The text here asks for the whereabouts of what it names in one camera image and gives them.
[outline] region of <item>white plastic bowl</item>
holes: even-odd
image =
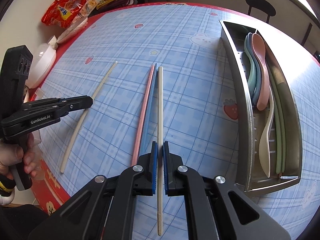
[[[28,88],[36,88],[50,71],[56,60],[56,51],[49,44],[43,43],[38,47],[30,67],[29,77],[26,80]]]

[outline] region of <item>silver bolt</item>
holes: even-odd
[[[136,172],[142,171],[143,167],[141,165],[134,165],[132,169]]]
[[[180,172],[186,172],[187,170],[188,170],[187,166],[181,165],[178,167],[178,171],[180,171]]]
[[[102,183],[104,182],[104,177],[102,175],[98,175],[97,177],[94,178],[94,181],[97,183]]]
[[[226,179],[223,176],[216,177],[216,182],[219,184],[223,184],[226,182]]]

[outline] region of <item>pink spoon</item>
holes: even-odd
[[[262,74],[261,90],[257,103],[257,109],[259,111],[262,111],[267,107],[270,93],[269,75],[267,65],[265,62],[266,46],[264,45],[264,41],[261,38],[261,36],[256,33],[252,35],[251,44],[253,53],[259,63]]]

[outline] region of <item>chair backrest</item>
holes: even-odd
[[[270,16],[276,15],[276,9],[266,0],[245,0],[249,5],[248,15],[251,13],[251,8],[257,8],[268,15],[267,23],[269,23]]]

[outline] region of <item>white chopstick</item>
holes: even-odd
[[[106,73],[106,75],[104,76],[104,78],[101,80],[100,84],[98,85],[98,87],[96,88],[96,90],[94,91],[93,95],[91,96],[92,100],[95,99],[95,97],[98,95],[100,89],[102,88],[103,84],[105,83],[105,81],[107,80],[108,76],[110,75],[111,71],[115,68],[115,66],[118,64],[118,62],[114,62],[114,64],[109,68],[108,72]],[[68,144],[68,147],[63,155],[63,160],[62,160],[62,163],[60,165],[60,172],[61,173],[64,173],[64,170],[66,169],[66,165],[67,165],[67,161],[68,161],[68,158],[70,156],[70,152],[71,152],[71,149],[76,141],[76,137],[78,135],[78,132],[82,126],[82,123],[85,119],[85,116],[87,115],[89,109],[85,109],[84,112],[82,113],[78,123],[77,123],[77,126],[75,128],[75,130],[73,131],[73,134],[71,136],[71,139],[69,141],[69,144]]]
[[[158,167],[157,167],[157,198],[158,198],[158,235],[163,231],[163,208],[162,208],[162,187],[163,187],[163,68],[158,70]]]

